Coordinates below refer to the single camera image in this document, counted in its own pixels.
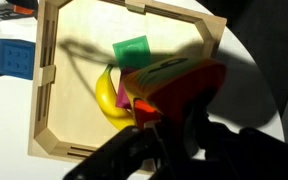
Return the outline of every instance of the blue object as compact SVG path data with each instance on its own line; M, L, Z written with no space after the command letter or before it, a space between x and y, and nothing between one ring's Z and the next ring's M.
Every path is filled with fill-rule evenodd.
M0 74L33 79L35 43L0 39Z

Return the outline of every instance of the white table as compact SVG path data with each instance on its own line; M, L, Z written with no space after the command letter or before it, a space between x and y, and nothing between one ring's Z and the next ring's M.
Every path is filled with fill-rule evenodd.
M210 13L194 0L160 1L192 10ZM0 38L18 38L35 41L36 24L37 23L33 18L1 22ZM228 29L225 29L219 51L225 51L231 54L231 56L239 59L237 61L225 61L225 64L229 67L229 72L230 69L238 69L240 72L249 72L249 67L253 67L253 70L251 70L253 73L251 73L252 76L249 78L244 77L245 79L242 80L241 78L243 78L243 76L239 78L236 77L238 75L229 73L229 80L236 81L236 83L242 83L242 85L236 84L236 88L243 88L245 84L250 83L252 86L259 84L259 89L263 89L264 86L264 89L267 89L264 79L259 75L260 73L254 60L240 41L237 40ZM229 88L233 88L234 93L244 91L242 89L234 90L234 87L235 86L229 85ZM76 165L73 163L31 157L27 155L31 93L32 81L8 76L0 77L0 179L61 179ZM252 97L251 94L244 95L245 97ZM271 102L272 96L265 96L264 99ZM241 105L245 106L246 109L249 109L252 106L251 102L248 105L243 103ZM249 112L252 112L252 110L239 113L246 113L245 116L249 116L250 114L247 114ZM232 131L235 132L241 128L240 126L226 120L218 113L211 114L210 119L224 122ZM277 111L275 111L272 116L269 116L269 123L259 127L258 129L277 139L282 141L284 140L281 120ZM130 179L147 179L147 177L144 175L134 174Z

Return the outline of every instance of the banana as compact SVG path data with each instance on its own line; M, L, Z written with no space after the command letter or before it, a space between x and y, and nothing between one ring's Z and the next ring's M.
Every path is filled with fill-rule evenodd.
M135 125L130 112L115 106L116 92L111 80L112 64L108 64L102 75L98 78L95 87L96 101L107 120L118 130Z

